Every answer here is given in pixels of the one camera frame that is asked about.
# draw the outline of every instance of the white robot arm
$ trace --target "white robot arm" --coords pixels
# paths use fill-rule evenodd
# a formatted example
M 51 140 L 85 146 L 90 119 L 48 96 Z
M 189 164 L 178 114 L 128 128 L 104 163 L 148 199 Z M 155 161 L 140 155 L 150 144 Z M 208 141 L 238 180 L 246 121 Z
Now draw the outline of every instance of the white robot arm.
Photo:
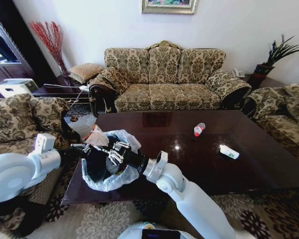
M 69 154 L 53 149 L 54 141 L 55 138 L 49 134 L 38 134 L 35 150 L 28 156 L 17 153 L 0 155 L 0 202 L 9 200 L 22 190 L 41 182 L 47 173 L 62 165 L 64 159 L 87 155 L 85 150 L 74 147 Z M 188 181 L 176 165 L 167 162 L 166 152 L 162 151 L 156 160 L 149 159 L 134 154 L 129 145 L 122 142 L 116 142 L 113 148 L 98 150 L 107 153 L 117 166 L 125 163 L 135 167 L 149 181 L 168 193 L 176 202 L 178 210 L 204 238 L 247 238 L 245 234 L 240 237 L 235 233 L 220 207 L 197 184 Z

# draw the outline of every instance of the telephone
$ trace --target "telephone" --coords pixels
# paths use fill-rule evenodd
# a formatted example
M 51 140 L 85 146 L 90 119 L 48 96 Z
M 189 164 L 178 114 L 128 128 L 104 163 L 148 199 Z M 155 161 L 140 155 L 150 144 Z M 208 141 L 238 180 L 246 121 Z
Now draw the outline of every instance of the telephone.
M 243 71 L 238 71 L 236 68 L 233 70 L 233 75 L 238 77 L 238 78 L 244 78 L 245 73 Z

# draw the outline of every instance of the potted plant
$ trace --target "potted plant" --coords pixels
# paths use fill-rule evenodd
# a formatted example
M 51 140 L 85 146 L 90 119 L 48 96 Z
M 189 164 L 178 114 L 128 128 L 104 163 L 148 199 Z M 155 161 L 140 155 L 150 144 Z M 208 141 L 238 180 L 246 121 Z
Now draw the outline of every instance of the potted plant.
M 269 57 L 267 62 L 264 62 L 263 64 L 258 64 L 254 73 L 250 76 L 249 80 L 247 81 L 253 89 L 260 86 L 260 84 L 266 78 L 269 72 L 271 72 L 271 70 L 274 69 L 273 65 L 277 61 L 299 51 L 298 44 L 291 45 L 287 43 L 294 37 L 295 36 L 292 36 L 285 40 L 285 36 L 281 35 L 282 40 L 280 45 L 277 45 L 276 41 L 273 42 L 273 44 L 270 46 Z

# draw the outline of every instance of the red dried branches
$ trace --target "red dried branches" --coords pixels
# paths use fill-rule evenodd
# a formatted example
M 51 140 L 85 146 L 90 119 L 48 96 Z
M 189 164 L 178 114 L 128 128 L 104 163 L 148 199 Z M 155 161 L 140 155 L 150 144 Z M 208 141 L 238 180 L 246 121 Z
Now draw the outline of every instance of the red dried branches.
M 61 71 L 64 75 L 68 75 L 62 58 L 62 40 L 63 30 L 60 25 L 55 22 L 45 22 L 45 27 L 41 22 L 30 23 L 30 27 L 33 29 L 35 34 L 40 38 L 54 60 L 58 63 Z

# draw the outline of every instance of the vase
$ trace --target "vase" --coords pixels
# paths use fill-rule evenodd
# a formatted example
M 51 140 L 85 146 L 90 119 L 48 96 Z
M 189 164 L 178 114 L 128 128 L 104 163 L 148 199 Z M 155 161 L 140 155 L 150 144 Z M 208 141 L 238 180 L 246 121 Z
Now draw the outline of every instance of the vase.
M 55 57 L 54 59 L 55 59 L 56 63 L 58 64 L 60 74 L 65 78 L 68 77 L 69 72 L 65 67 L 62 56 Z
M 247 83 L 251 85 L 253 90 L 258 88 L 272 69 L 274 69 L 274 66 L 264 66 L 258 64 L 254 73 L 248 79 Z

